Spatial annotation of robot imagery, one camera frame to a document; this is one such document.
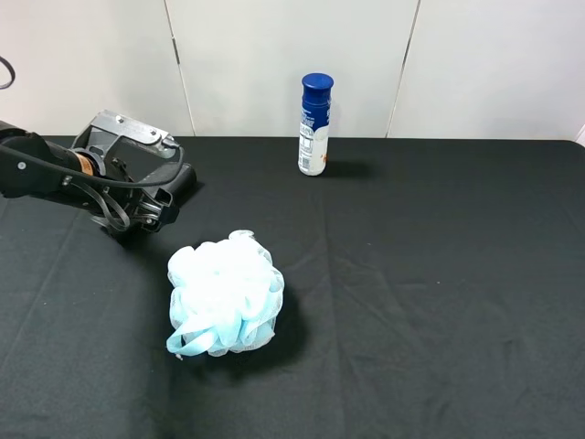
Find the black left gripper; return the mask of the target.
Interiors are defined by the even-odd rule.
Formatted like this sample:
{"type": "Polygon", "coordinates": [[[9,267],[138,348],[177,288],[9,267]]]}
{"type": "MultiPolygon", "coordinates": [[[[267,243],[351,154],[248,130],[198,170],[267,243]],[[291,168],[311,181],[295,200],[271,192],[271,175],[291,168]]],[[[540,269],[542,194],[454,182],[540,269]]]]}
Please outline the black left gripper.
{"type": "Polygon", "coordinates": [[[173,224],[179,207],[172,205],[172,194],[165,186],[119,187],[133,183],[126,165],[117,158],[90,157],[91,175],[106,183],[89,183],[91,219],[111,236],[125,236],[139,230],[158,232],[173,224]]]}

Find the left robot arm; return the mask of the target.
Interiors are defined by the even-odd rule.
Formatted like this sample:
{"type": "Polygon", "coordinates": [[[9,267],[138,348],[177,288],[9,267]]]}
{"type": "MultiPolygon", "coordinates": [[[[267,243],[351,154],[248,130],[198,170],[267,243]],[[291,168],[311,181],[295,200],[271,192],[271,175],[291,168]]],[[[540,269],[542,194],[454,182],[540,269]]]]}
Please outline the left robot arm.
{"type": "Polygon", "coordinates": [[[157,232],[176,221],[181,198],[197,182],[184,148],[166,131],[115,112],[98,113],[66,148],[1,124],[1,194],[31,197],[90,213],[115,238],[157,232]],[[134,180],[121,147],[156,155],[163,163],[134,180]]]}

